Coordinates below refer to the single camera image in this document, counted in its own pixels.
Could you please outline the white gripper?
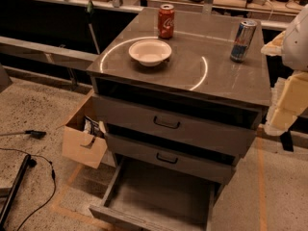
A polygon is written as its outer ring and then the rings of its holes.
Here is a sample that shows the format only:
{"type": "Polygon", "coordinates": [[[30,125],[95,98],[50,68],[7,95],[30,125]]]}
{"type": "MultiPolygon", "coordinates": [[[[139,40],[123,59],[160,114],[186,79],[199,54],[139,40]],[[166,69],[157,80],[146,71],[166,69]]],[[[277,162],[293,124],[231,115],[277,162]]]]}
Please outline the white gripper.
{"type": "Polygon", "coordinates": [[[261,53],[281,56],[284,65],[293,70],[287,79],[279,77],[271,89],[271,105],[264,126],[270,136],[281,136],[308,108],[308,5],[286,31],[265,44],[261,53]]]}

